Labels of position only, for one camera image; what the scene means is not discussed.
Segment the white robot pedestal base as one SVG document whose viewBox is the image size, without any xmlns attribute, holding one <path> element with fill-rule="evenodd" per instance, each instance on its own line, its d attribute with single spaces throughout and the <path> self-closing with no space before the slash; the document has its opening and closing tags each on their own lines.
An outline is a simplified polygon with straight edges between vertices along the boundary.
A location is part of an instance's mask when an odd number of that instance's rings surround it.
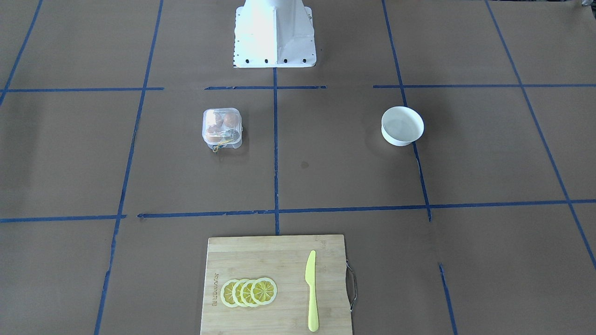
<svg viewBox="0 0 596 335">
<path fill-rule="evenodd" d="M 247 0 L 235 19 L 235 68 L 316 66 L 312 9 L 301 0 Z"/>
</svg>

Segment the bamboo cutting board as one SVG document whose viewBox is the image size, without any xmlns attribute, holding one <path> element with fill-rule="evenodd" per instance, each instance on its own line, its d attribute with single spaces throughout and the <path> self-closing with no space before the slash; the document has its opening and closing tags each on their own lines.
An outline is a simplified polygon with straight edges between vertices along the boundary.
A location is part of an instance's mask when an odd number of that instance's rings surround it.
<svg viewBox="0 0 596 335">
<path fill-rule="evenodd" d="M 317 332 L 307 328 L 305 268 L 311 250 L 316 251 Z M 345 260 L 341 234 L 209 238 L 200 333 L 351 335 Z M 277 284 L 272 303 L 229 308 L 221 302 L 221 287 L 228 280 L 262 277 Z"/>
</svg>

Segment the yellow lemon slice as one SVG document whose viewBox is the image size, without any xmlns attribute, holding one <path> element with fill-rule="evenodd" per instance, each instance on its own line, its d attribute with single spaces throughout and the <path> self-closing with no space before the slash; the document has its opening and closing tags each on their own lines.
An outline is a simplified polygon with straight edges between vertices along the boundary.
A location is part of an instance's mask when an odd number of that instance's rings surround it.
<svg viewBox="0 0 596 335">
<path fill-rule="evenodd" d="M 260 306 L 272 303 L 277 297 L 277 284 L 269 277 L 255 279 L 252 282 L 251 298 Z"/>
<path fill-rule="evenodd" d="M 255 283 L 256 283 L 255 279 L 246 280 L 245 282 L 243 282 L 241 288 L 238 289 L 240 292 L 240 299 L 241 299 L 242 303 L 244 303 L 245 306 L 251 307 L 251 308 L 260 307 L 260 305 L 261 305 L 259 302 L 257 302 L 253 298 L 252 289 L 253 289 Z"/>
<path fill-rule="evenodd" d="M 237 284 L 237 279 L 231 279 L 225 282 L 224 285 L 221 287 L 220 297 L 221 302 L 229 308 L 236 308 L 239 307 L 239 304 L 234 301 L 234 297 L 236 297 L 236 291 L 234 286 Z"/>
<path fill-rule="evenodd" d="M 232 287 L 232 299 L 236 304 L 236 307 L 248 307 L 242 299 L 242 288 L 248 280 L 249 279 L 244 278 L 234 282 L 234 286 Z"/>
</svg>

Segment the yellow plastic knife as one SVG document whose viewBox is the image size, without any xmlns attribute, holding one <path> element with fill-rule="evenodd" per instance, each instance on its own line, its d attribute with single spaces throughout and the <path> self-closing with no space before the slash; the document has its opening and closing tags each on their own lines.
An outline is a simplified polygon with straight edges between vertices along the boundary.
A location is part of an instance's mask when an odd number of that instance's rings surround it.
<svg viewBox="0 0 596 335">
<path fill-rule="evenodd" d="M 311 332 L 319 330 L 318 304 L 316 293 L 316 251 L 311 250 L 305 266 L 305 282 L 309 288 L 307 302 L 307 328 Z"/>
</svg>

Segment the brown egg in box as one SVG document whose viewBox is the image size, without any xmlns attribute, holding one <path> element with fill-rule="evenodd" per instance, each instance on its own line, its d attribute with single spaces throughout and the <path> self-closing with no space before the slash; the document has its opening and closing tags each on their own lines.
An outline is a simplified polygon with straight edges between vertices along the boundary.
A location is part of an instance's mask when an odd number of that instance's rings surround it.
<svg viewBox="0 0 596 335">
<path fill-rule="evenodd" d="M 218 127 L 218 125 L 212 125 L 204 130 L 203 138 L 206 142 L 214 146 L 225 140 L 226 132 L 221 127 Z"/>
</svg>

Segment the clear plastic egg box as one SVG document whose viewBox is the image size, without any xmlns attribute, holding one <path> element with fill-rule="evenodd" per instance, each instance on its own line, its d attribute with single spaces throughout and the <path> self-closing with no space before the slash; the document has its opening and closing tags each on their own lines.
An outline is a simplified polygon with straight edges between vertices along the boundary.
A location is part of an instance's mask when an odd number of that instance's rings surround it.
<svg viewBox="0 0 596 335">
<path fill-rule="evenodd" d="M 240 115 L 241 124 L 236 129 L 227 128 L 224 125 L 224 116 L 226 113 L 238 113 Z M 217 153 L 219 150 L 224 148 L 232 148 L 237 149 L 243 143 L 243 124 L 240 111 L 236 108 L 226 107 L 226 108 L 211 108 L 207 109 L 203 112 L 203 120 L 202 120 L 202 136 L 203 132 L 207 127 L 212 125 L 218 125 L 226 132 L 226 138 L 223 142 L 217 143 L 214 146 L 210 143 L 206 142 L 206 145 L 213 151 Z"/>
</svg>

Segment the brown egg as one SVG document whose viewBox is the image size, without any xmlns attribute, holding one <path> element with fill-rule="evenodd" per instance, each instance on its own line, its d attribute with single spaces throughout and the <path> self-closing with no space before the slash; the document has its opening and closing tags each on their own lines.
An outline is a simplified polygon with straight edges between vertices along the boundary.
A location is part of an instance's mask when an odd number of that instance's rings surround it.
<svg viewBox="0 0 596 335">
<path fill-rule="evenodd" d="M 218 125 L 212 125 L 204 130 L 203 138 L 206 142 L 214 146 L 225 140 L 226 132 L 221 127 L 218 127 Z"/>
<path fill-rule="evenodd" d="M 240 115 L 238 113 L 226 113 L 223 117 L 223 124 L 227 128 L 236 129 L 241 124 Z"/>
</svg>

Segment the white ceramic bowl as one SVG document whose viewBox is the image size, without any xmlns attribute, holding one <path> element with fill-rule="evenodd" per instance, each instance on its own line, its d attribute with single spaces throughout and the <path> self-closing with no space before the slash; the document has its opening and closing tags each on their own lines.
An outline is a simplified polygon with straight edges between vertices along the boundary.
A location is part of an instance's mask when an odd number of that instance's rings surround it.
<svg viewBox="0 0 596 335">
<path fill-rule="evenodd" d="M 409 146 L 422 137 L 424 129 L 419 113 L 408 107 L 392 107 L 381 117 L 381 134 L 393 146 Z"/>
</svg>

